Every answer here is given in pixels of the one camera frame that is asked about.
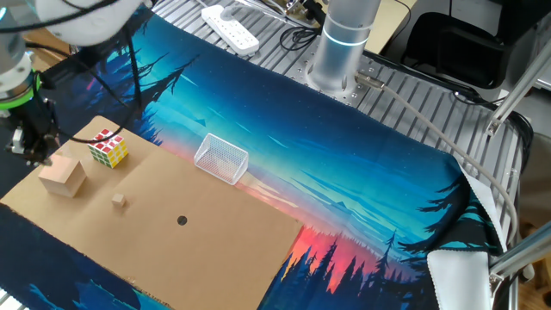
white power strip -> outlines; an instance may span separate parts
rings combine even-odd
[[[208,26],[222,38],[239,56],[252,55],[260,46],[258,39],[235,19],[224,21],[220,14],[224,10],[221,5],[213,5],[201,11],[201,16]]]

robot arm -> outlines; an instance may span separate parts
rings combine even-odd
[[[37,16],[46,22],[89,8],[106,0],[35,0]],[[136,9],[149,0],[116,0],[77,19],[47,29],[66,43],[92,46],[102,43],[121,30]],[[9,8],[0,8],[0,28],[17,27]],[[57,128],[53,105],[36,104],[37,83],[25,41],[21,34],[0,34],[0,127],[13,135],[5,151],[31,164],[47,164],[50,149],[57,146]]]
[[[79,8],[88,8],[102,0],[35,0],[36,14],[41,21],[68,16]],[[130,19],[141,4],[151,7],[151,0],[119,0],[115,3],[70,22],[47,29],[62,41],[81,47],[102,43],[116,33]]]

white cylindrical robot base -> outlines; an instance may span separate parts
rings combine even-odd
[[[306,79],[330,96],[351,92],[381,0],[332,0]]]

clear plastic basket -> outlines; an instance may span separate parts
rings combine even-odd
[[[249,153],[209,133],[194,157],[195,165],[235,185],[249,167]]]

green ring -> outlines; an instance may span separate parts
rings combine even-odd
[[[40,76],[36,77],[36,88],[40,88]],[[0,103],[0,110],[13,109],[22,106],[23,104],[29,102],[29,100],[33,99],[33,95],[34,92],[31,88],[31,90],[27,94],[25,94],[25,96],[19,97],[12,102]]]

